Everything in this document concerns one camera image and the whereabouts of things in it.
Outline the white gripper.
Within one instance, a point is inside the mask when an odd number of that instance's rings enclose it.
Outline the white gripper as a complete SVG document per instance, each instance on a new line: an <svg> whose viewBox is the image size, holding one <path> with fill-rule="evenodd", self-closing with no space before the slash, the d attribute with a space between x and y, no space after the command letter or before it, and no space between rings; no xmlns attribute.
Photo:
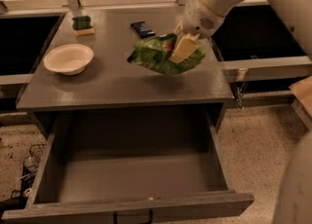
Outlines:
<svg viewBox="0 0 312 224"><path fill-rule="evenodd" d="M198 38L210 38L220 28L224 17L214 13L203 0L190 0L184 8L183 19L174 30L184 34L178 41L169 61L179 64L192 55L198 48Z"/></svg>

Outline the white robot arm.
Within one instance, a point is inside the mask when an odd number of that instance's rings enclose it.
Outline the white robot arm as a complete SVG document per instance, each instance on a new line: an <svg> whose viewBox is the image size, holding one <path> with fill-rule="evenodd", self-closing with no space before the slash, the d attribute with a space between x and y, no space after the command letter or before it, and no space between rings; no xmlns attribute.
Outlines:
<svg viewBox="0 0 312 224"><path fill-rule="evenodd" d="M244 0L190 0L176 30L196 39L211 37ZM267 0L304 52L312 55L312 11L308 0ZM285 169L273 224L312 224L312 132L295 146Z"/></svg>

